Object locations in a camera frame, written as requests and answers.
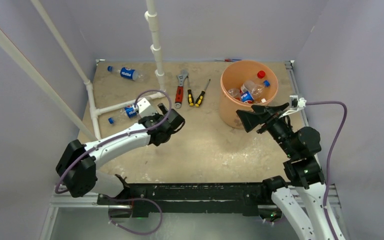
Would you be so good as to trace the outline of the Pepsi bottle front edge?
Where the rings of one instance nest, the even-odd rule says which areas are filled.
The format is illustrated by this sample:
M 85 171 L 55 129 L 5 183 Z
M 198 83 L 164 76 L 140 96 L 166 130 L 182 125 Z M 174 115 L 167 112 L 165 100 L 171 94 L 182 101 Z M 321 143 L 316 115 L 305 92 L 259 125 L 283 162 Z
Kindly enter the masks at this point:
M 258 84 L 253 91 L 250 93 L 246 91 L 240 96 L 240 100 L 243 103 L 252 104 L 252 103 L 265 103 L 267 100 L 263 97 L 265 89 L 270 86 L 270 83 L 267 80 L 264 80 L 263 84 Z

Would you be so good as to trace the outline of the red label bottle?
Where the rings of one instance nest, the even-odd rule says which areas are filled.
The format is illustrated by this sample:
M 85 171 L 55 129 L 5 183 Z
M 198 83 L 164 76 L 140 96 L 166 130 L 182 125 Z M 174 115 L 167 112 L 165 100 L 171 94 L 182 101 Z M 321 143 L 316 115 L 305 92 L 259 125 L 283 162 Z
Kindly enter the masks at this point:
M 257 73 L 253 74 L 252 77 L 247 79 L 239 88 L 240 93 L 243 94 L 245 92 L 251 93 L 253 89 L 257 85 L 263 85 L 264 84 L 264 78 L 266 76 L 266 72 L 263 70 L 258 71 Z

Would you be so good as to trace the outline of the clear bottle red cap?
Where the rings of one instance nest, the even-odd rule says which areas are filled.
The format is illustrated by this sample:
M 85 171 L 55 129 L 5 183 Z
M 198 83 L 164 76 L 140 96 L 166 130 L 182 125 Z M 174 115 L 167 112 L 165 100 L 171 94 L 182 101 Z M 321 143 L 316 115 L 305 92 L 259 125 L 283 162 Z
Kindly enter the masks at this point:
M 228 94 L 233 98 L 233 99 L 236 99 L 238 101 L 241 100 L 241 91 L 239 88 L 231 88 L 229 89 L 228 91 Z

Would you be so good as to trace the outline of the Pepsi bottle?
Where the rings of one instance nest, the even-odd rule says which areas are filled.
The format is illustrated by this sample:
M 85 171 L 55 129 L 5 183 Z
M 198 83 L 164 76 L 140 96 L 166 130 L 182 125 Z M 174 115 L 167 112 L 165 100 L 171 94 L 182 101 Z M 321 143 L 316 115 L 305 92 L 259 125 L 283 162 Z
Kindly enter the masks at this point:
M 111 125 L 120 124 L 126 120 L 132 120 L 138 116 L 137 108 L 134 105 L 127 105 L 119 113 L 108 118 Z

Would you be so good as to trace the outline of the orange plastic bin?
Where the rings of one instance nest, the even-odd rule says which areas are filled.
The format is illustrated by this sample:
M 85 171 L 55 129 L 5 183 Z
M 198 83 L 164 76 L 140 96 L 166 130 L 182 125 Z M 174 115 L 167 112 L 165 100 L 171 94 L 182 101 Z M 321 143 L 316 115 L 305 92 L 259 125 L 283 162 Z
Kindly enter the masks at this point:
M 254 98 L 244 84 L 254 81 L 265 84 L 262 93 Z M 267 106 L 279 90 L 278 78 L 267 65 L 252 61 L 241 60 L 231 63 L 220 78 L 221 94 L 219 100 L 219 116 L 230 127 L 242 129 L 243 124 L 236 111 L 250 111 L 253 104 Z

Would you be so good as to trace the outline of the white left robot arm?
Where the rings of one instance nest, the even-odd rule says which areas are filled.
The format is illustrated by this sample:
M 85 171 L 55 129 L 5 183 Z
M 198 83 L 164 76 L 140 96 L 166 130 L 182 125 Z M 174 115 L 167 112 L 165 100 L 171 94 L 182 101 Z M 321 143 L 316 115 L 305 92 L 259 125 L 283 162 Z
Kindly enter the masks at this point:
M 109 137 L 88 143 L 71 141 L 55 168 L 60 177 L 55 193 L 62 194 L 60 185 L 64 185 L 64 191 L 73 198 L 97 193 L 110 197 L 118 205 L 126 203 L 129 186 L 125 180 L 101 173 L 99 168 L 131 150 L 166 143 L 185 125 L 186 120 L 175 109 L 168 110 L 162 103 L 158 107 L 161 113 L 152 108 L 150 114 Z

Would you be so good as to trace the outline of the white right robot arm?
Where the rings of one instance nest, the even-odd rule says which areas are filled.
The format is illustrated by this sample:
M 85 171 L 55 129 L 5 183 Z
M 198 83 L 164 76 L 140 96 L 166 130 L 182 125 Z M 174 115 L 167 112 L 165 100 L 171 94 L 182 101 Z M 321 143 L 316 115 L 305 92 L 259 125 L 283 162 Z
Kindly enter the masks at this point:
M 283 179 L 266 179 L 260 196 L 268 204 L 277 205 L 301 240 L 343 240 L 344 234 L 328 201 L 331 185 L 323 173 L 316 154 L 321 151 L 320 133 L 305 126 L 293 131 L 287 121 L 291 114 L 302 111 L 309 103 L 302 97 L 279 106 L 252 105 L 252 110 L 237 110 L 246 132 L 260 126 L 257 133 L 268 132 L 288 160 L 284 162 L 287 178 L 300 196 L 303 210 Z

